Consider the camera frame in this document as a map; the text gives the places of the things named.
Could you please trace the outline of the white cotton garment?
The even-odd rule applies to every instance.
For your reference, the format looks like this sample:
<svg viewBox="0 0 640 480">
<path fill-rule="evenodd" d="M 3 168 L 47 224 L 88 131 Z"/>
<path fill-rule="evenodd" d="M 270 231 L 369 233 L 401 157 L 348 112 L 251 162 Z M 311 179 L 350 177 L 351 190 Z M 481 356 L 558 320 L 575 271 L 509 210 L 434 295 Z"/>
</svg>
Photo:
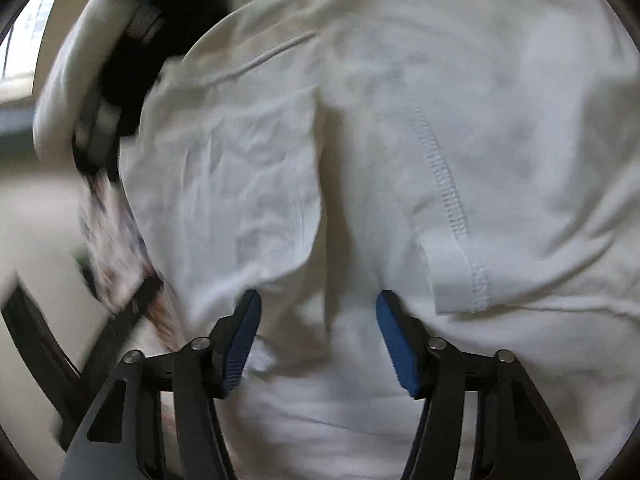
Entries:
<svg viewBox="0 0 640 480">
<path fill-rule="evenodd" d="M 120 152 L 186 338 L 245 289 L 244 479 L 396 479 L 420 404 L 375 299 L 512 350 L 585 479 L 639 417 L 639 53 L 605 0 L 250 0 Z"/>
</svg>

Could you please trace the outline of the floral cream bed blanket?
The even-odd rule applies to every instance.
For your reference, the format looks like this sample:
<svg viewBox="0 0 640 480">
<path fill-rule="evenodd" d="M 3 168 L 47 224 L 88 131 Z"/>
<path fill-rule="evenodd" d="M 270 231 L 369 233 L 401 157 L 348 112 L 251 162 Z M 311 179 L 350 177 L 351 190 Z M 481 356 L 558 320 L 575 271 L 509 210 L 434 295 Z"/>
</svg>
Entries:
<svg viewBox="0 0 640 480">
<path fill-rule="evenodd" d="M 85 177 L 80 226 L 96 299 L 111 314 L 122 312 L 146 278 L 155 278 L 124 189 L 102 171 Z"/>
</svg>

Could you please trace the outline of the white fluffy folded garment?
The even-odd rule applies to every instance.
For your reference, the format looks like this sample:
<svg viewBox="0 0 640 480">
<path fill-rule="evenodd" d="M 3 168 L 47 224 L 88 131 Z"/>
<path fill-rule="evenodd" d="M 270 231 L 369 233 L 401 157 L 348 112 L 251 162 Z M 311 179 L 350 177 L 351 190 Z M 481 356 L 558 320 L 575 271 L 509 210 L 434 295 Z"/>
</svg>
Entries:
<svg viewBox="0 0 640 480">
<path fill-rule="evenodd" d="M 32 142 L 46 164 L 70 159 L 80 108 L 139 0 L 54 0 L 38 54 Z"/>
</svg>

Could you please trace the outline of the black garment with grey stripes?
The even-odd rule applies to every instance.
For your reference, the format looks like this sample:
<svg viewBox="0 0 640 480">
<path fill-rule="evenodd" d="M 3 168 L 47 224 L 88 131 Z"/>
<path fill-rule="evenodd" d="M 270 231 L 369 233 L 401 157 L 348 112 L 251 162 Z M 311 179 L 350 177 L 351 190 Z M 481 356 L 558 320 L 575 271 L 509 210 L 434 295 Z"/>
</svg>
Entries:
<svg viewBox="0 0 640 480">
<path fill-rule="evenodd" d="M 227 0 L 134 0 L 126 23 L 80 109 L 72 149 L 76 168 L 117 182 L 119 143 L 134 136 L 143 102 L 168 58 L 190 47 L 228 13 Z"/>
</svg>

